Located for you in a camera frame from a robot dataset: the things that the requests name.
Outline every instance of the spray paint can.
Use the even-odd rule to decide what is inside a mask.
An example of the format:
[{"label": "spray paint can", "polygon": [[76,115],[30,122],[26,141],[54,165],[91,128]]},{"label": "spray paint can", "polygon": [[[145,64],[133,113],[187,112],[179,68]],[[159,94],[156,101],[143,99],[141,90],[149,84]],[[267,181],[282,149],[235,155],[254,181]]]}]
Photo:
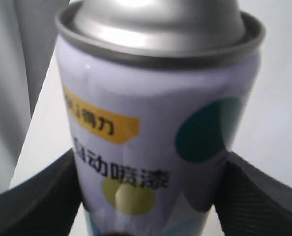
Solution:
[{"label": "spray paint can", "polygon": [[235,0],[85,0],[56,17],[91,235],[197,236],[259,68]]}]

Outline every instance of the yellow-green circle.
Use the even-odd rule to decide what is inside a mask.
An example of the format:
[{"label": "yellow-green circle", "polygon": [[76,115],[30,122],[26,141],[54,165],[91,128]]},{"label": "yellow-green circle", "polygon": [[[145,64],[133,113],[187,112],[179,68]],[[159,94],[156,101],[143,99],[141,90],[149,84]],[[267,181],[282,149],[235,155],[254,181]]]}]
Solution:
[{"label": "yellow-green circle", "polygon": [[121,184],[109,177],[102,181],[102,191],[107,201],[117,210],[128,215],[141,215],[149,212],[156,203],[156,197],[149,188]]}]

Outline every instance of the white wall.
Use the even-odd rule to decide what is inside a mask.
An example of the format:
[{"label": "white wall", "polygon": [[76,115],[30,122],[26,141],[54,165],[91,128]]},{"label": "white wall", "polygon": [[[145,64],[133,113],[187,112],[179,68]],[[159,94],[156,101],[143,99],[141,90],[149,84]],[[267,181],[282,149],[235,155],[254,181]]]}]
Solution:
[{"label": "white wall", "polygon": [[234,150],[292,187],[292,0],[240,0],[266,26],[263,62]]}]

